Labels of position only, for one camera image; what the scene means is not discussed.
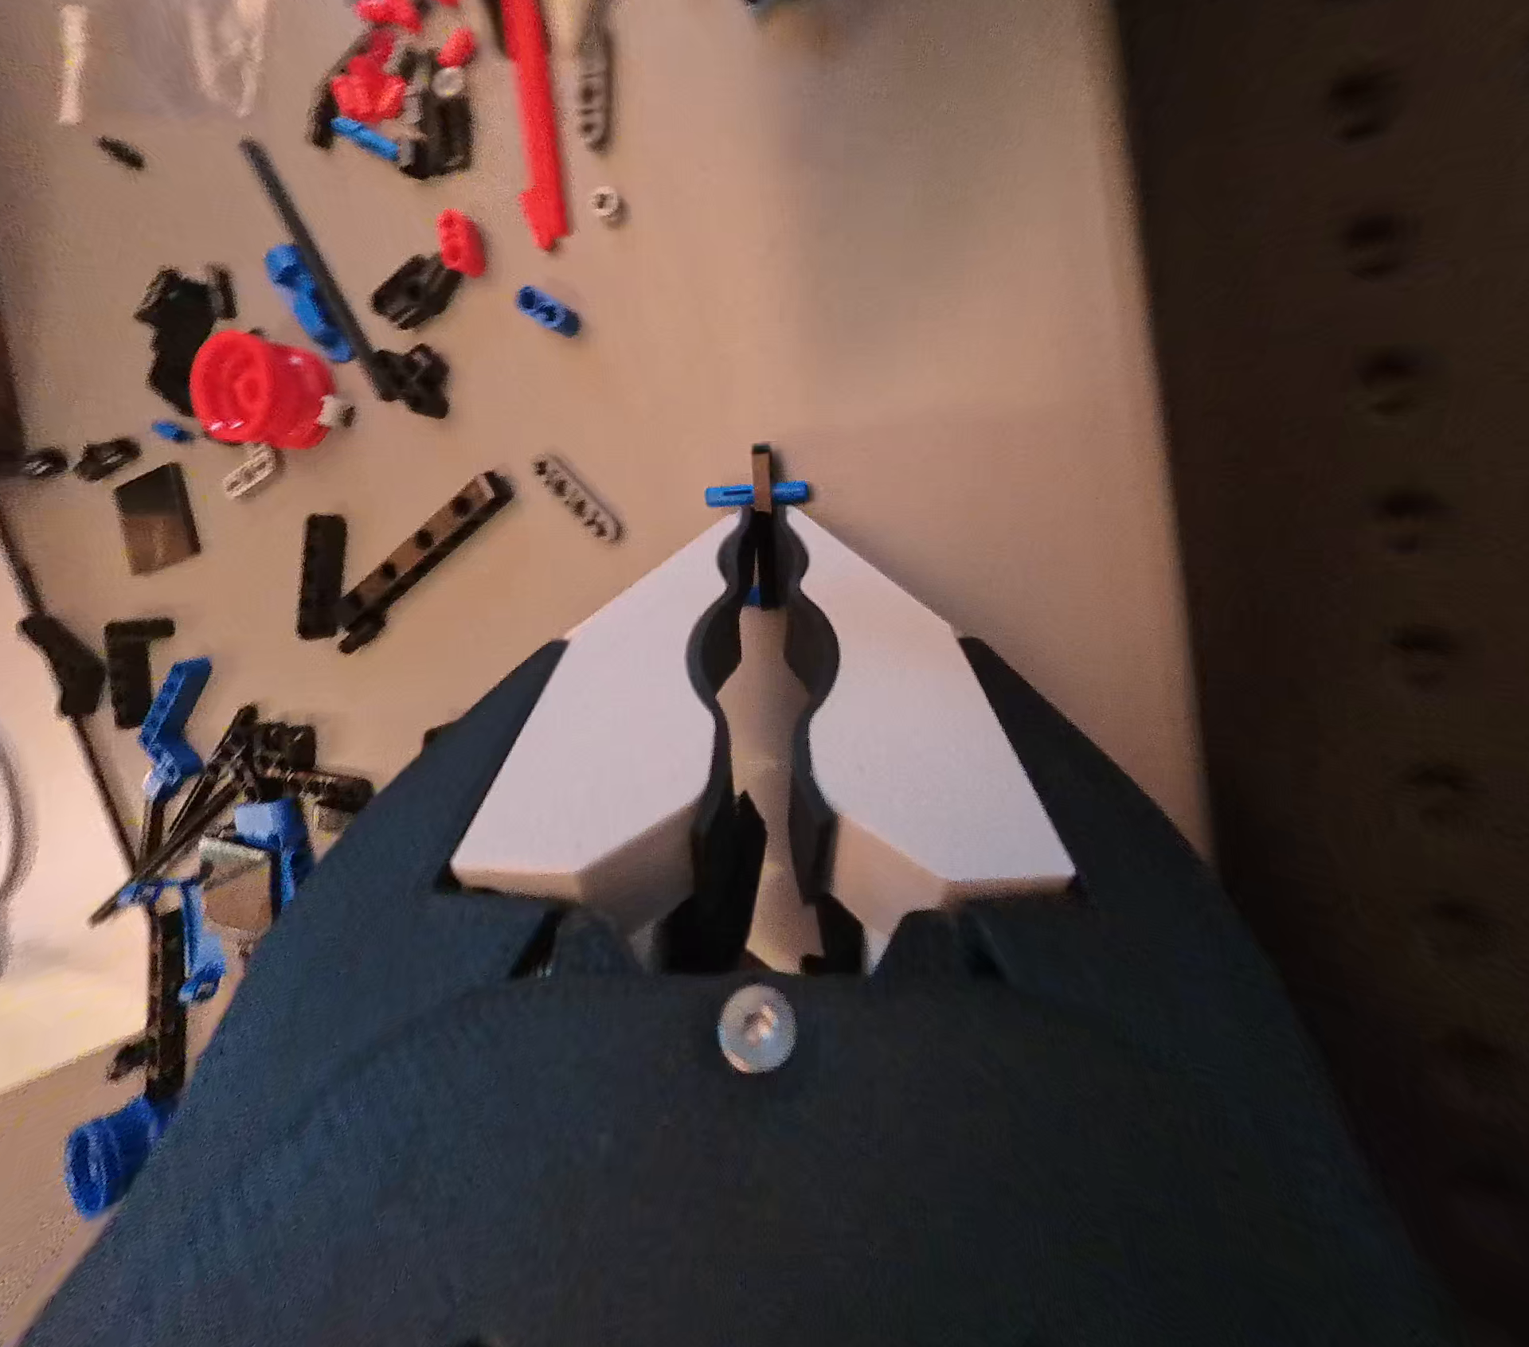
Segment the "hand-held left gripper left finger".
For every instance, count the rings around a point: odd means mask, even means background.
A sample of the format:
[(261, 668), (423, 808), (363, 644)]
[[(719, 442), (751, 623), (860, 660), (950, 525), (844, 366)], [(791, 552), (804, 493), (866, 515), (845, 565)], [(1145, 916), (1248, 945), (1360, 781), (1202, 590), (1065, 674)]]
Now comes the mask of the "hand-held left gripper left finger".
[(465, 888), (654, 928), (664, 967), (734, 967), (764, 829), (719, 687), (742, 659), (753, 522), (724, 517), (568, 630), (449, 859)]

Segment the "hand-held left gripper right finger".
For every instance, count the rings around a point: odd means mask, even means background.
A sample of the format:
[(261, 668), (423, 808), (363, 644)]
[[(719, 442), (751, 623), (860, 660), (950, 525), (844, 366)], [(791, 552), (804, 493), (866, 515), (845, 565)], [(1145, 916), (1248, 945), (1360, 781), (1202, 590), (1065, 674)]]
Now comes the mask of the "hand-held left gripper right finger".
[(775, 523), (783, 657), (807, 695), (786, 824), (820, 967), (914, 913), (1060, 894), (1076, 865), (954, 625), (810, 515)]

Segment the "black thin beam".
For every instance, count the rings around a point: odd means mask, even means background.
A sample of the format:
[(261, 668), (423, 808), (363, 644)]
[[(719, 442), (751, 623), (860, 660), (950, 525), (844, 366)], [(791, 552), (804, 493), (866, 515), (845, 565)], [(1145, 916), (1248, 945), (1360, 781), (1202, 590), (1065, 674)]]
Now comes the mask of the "black thin beam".
[(755, 440), (750, 448), (750, 483), (755, 487), (759, 506), (748, 507), (747, 539), (751, 547), (755, 580), (761, 587), (761, 611), (774, 611), (780, 603), (780, 574), (778, 574), (778, 525), (775, 507), (764, 502), (770, 495), (770, 485), (775, 480), (774, 450), (767, 440)]

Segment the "grey desk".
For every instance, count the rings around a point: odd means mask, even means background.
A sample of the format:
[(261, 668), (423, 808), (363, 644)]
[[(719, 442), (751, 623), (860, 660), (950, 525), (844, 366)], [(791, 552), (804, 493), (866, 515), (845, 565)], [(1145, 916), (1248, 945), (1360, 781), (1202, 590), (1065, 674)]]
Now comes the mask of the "grey desk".
[[(44, 606), (98, 647), (167, 616), (162, 674), (205, 655), (202, 754), (246, 705), (315, 727), (318, 762), (385, 783), (469, 706), (704, 528), (751, 442), (812, 515), (998, 649), (1197, 848), (1210, 842), (1188, 627), (1110, 0), (616, 0), (606, 155), (563, 139), (571, 235), (520, 214), (514, 77), (469, 68), (473, 165), (426, 184), (304, 141), (355, 31), (344, 0), (272, 0), (254, 114), (55, 119), (59, 9), (3, 0), (3, 326), (28, 444), (141, 439), (180, 461), (200, 553), (129, 574), (108, 480), (6, 491)], [(348, 429), (261, 491), (237, 455), (156, 439), (162, 268), (231, 270), (239, 324), (301, 343), (262, 254), (269, 147), (356, 315), (481, 227), (487, 272), (425, 332), (450, 412), (340, 377)], [(578, 310), (563, 337), (516, 307)], [(555, 453), (614, 510), (594, 538), (530, 469)]]

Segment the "grey small connector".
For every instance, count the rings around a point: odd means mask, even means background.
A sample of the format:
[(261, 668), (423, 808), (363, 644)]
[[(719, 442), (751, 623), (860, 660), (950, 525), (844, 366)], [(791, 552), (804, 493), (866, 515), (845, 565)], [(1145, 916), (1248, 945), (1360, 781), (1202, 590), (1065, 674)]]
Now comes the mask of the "grey small connector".
[(606, 544), (618, 544), (622, 539), (624, 526), (619, 515), (562, 456), (554, 452), (536, 453), (530, 469), (586, 533)]

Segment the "blue toy panel piece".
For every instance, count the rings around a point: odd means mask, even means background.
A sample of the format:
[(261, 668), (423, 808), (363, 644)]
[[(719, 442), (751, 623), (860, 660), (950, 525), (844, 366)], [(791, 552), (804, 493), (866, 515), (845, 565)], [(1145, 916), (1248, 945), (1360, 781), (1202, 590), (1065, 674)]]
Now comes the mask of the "blue toy panel piece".
[(278, 918), (313, 867), (313, 850), (299, 800), (282, 795), (234, 807), (239, 845), (264, 854), (269, 869), (269, 910)]
[(200, 875), (138, 878), (124, 883), (114, 907), (141, 905), (151, 910), (162, 897), (176, 897), (180, 916), (180, 987), (176, 1001), (194, 1006), (213, 999), (226, 975), (226, 953), (210, 931), (205, 913), (205, 880)]

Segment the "black square panel piece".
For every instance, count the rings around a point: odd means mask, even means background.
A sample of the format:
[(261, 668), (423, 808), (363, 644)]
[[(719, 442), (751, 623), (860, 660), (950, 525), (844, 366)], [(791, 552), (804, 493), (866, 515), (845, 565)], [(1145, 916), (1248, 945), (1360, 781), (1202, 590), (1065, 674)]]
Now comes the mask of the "black square panel piece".
[(235, 834), (202, 837), (197, 856), (205, 920), (237, 940), (262, 936), (274, 916), (270, 856)]
[(148, 576), (202, 552), (181, 461), (170, 459), (111, 488), (127, 574)]

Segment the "blue angled beam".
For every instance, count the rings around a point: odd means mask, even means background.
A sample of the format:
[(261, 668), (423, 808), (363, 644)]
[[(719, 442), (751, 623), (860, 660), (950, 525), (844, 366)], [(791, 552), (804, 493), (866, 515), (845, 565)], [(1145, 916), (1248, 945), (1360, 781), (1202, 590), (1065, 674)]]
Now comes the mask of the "blue angled beam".
[(172, 663), (138, 725), (137, 743), (148, 764), (143, 794), (149, 802), (172, 797), (188, 780), (205, 770), (200, 752), (188, 740), (186, 724), (211, 670), (213, 663), (207, 655)]

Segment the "red toy wheel hub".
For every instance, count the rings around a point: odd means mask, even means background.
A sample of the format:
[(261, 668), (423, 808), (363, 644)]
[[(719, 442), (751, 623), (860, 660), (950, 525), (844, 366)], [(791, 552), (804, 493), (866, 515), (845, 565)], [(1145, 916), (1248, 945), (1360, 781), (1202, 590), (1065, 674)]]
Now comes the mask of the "red toy wheel hub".
[(334, 375), (318, 353), (239, 327), (213, 331), (194, 354), (192, 416), (229, 445), (312, 450), (331, 431)]

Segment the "white rounded board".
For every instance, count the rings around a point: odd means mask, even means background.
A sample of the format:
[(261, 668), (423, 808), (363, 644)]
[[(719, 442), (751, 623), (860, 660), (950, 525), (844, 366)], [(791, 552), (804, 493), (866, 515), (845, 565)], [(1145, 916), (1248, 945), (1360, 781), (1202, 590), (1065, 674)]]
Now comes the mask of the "white rounded board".
[(19, 630), (23, 595), (1, 568), (1, 738), (22, 786), (27, 867), (1, 899), (1, 1090), (137, 1031), (143, 928), (87, 913), (122, 873), (121, 854), (41, 652)]

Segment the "small blue curved panel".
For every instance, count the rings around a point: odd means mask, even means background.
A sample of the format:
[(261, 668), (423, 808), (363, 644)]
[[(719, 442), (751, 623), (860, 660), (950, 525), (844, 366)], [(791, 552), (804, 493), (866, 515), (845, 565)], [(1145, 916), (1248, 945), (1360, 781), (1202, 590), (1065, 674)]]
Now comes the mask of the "small blue curved panel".
[(334, 321), (301, 249), (293, 243), (278, 243), (264, 251), (262, 262), (269, 281), (317, 351), (332, 364), (350, 362), (353, 348), (348, 337)]

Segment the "long black axle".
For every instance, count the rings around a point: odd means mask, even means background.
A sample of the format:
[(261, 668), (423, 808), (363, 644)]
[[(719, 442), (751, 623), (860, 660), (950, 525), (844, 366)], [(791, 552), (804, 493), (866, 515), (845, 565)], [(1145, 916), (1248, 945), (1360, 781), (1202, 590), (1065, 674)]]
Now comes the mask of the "long black axle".
[(296, 202), (283, 182), (266, 146), (259, 139), (243, 135), (239, 138), (239, 151), (246, 160), (250, 170), (254, 173), (261, 190), (264, 190), (275, 214), (283, 224), (291, 245), (296, 248), (304, 262), (304, 267), (312, 275), (315, 294), (320, 299), (326, 316), (332, 321), (334, 327), (339, 329), (344, 342), (348, 343), (353, 354), (353, 362), (358, 362), (360, 369), (364, 372), (372, 393), (382, 402), (398, 401), (399, 393), (393, 381), (391, 372), (377, 356), (377, 350), (372, 346), (371, 338), (361, 327), (361, 323), (352, 310), (348, 299), (340, 286), (337, 286), (325, 254), (318, 248), (305, 217), (296, 206)]

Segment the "blue toy wheel hub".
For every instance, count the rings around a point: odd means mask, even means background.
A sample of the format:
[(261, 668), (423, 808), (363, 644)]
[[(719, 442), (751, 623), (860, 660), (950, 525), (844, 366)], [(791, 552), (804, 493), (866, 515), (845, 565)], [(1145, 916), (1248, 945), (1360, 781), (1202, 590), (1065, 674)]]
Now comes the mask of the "blue toy wheel hub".
[(97, 1219), (119, 1203), (176, 1108), (175, 1096), (141, 1093), (70, 1130), (63, 1144), (62, 1178), (79, 1219)]

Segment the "grey thin beam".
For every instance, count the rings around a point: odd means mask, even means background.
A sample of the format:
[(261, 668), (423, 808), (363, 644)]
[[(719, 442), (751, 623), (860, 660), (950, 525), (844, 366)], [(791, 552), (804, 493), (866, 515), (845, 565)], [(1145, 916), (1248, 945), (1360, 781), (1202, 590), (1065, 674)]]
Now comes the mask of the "grey thin beam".
[(573, 61), (575, 127), (590, 152), (608, 147), (614, 109), (614, 58), (606, 26), (597, 23), (581, 39)]

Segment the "clear plastic bag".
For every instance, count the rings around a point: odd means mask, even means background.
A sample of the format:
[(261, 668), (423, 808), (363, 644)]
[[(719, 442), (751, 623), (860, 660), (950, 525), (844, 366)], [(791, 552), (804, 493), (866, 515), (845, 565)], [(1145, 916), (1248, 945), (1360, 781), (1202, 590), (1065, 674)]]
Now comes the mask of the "clear plastic bag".
[(256, 114), (272, 0), (95, 0), (55, 12), (60, 127)]

